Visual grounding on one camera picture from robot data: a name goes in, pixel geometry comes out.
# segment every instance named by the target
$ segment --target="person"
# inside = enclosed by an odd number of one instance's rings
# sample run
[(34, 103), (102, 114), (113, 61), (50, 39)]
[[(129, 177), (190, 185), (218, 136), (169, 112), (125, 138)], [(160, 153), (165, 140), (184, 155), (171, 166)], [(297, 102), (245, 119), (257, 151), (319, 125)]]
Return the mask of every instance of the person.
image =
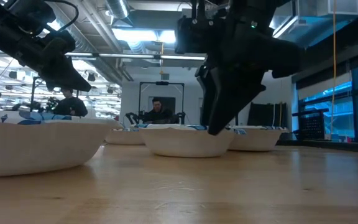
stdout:
[(171, 123), (173, 113), (170, 109), (164, 108), (161, 100), (157, 97), (153, 99), (153, 109), (146, 114), (146, 120), (152, 123)]
[(73, 96), (72, 89), (62, 88), (61, 92), (65, 96), (65, 99), (59, 102), (53, 113), (70, 116), (86, 116), (88, 114), (84, 102)]

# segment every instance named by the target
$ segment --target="yellow cable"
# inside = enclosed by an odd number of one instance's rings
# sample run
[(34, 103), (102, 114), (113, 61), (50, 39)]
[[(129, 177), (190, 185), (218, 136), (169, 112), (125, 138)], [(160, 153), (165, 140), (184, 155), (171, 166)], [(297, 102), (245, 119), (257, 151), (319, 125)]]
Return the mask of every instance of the yellow cable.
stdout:
[[(281, 92), (283, 92), (283, 80), (281, 79), (281, 82), (280, 82), (280, 90)], [(281, 117), (283, 116), (283, 102), (280, 101), (280, 123), (279, 123), (279, 126), (281, 127)]]
[[(161, 43), (161, 55), (164, 54), (164, 42)], [(162, 75), (164, 72), (162, 71), (162, 64), (163, 64), (163, 60), (161, 60), (161, 71), (160, 71), (160, 75)]]
[(335, 103), (335, 86), (336, 86), (336, 0), (334, 0), (333, 10), (333, 29), (334, 29), (334, 88), (333, 88), (333, 100), (331, 102), (331, 136), (334, 131), (334, 103)]

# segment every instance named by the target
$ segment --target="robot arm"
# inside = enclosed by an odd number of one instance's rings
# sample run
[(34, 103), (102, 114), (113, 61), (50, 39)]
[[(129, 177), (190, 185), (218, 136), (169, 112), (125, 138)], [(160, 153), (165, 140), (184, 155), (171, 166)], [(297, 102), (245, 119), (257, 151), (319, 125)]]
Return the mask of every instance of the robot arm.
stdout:
[[(73, 37), (66, 30), (55, 31), (47, 25), (55, 19), (52, 8), (43, 0), (8, 0), (0, 4), (0, 50), (38, 72), (49, 89), (90, 91), (91, 85), (65, 56), (75, 50)], [(38, 37), (44, 29), (49, 33)]]
[(289, 0), (232, 0), (226, 18), (208, 19), (204, 0), (197, 14), (178, 21), (178, 54), (206, 53), (196, 78), (204, 90), (201, 124), (218, 134), (265, 87), (264, 73), (289, 76), (300, 69), (304, 50), (272, 37), (269, 27), (278, 6)]

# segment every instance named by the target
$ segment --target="white paper bowl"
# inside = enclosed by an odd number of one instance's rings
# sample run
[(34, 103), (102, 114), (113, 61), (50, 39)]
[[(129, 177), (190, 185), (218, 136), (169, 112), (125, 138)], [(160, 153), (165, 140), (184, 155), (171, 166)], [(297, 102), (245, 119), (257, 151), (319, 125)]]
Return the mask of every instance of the white paper bowl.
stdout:
[(140, 134), (150, 151), (172, 157), (217, 157), (223, 155), (236, 135), (223, 130), (217, 136), (205, 126), (139, 124)]
[(109, 144), (142, 145), (144, 141), (138, 129), (112, 129), (106, 137)]
[(0, 111), (0, 176), (81, 165), (93, 157), (110, 130), (109, 125), (94, 124), (92, 119), (54, 116), (39, 120), (37, 113), (4, 112)]
[(238, 151), (260, 151), (274, 150), (274, 147), (282, 133), (287, 129), (268, 126), (231, 126), (231, 128), (242, 129), (247, 134), (237, 134), (230, 144), (230, 150)]

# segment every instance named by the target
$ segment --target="table surface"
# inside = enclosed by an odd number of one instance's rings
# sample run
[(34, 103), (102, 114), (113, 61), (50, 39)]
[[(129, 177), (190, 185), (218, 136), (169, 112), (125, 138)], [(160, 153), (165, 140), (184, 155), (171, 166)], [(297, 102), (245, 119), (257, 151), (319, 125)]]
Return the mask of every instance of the table surface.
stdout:
[(83, 166), (1, 177), (0, 223), (358, 224), (358, 153), (183, 159), (106, 146)]

